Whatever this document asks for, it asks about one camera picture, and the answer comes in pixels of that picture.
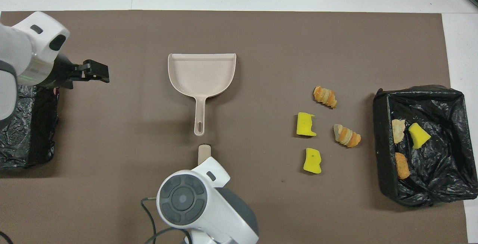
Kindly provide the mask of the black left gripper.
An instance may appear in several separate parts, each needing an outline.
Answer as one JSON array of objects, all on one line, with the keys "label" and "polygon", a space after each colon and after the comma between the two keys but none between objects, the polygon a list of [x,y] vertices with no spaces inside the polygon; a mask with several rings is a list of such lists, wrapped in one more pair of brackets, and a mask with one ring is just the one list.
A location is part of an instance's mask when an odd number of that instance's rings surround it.
[{"label": "black left gripper", "polygon": [[84,60],[82,65],[72,63],[66,56],[57,56],[52,70],[45,80],[39,83],[43,88],[73,88],[72,78],[83,72],[80,81],[102,81],[109,83],[109,75],[88,73],[109,73],[108,66],[94,60]]}]

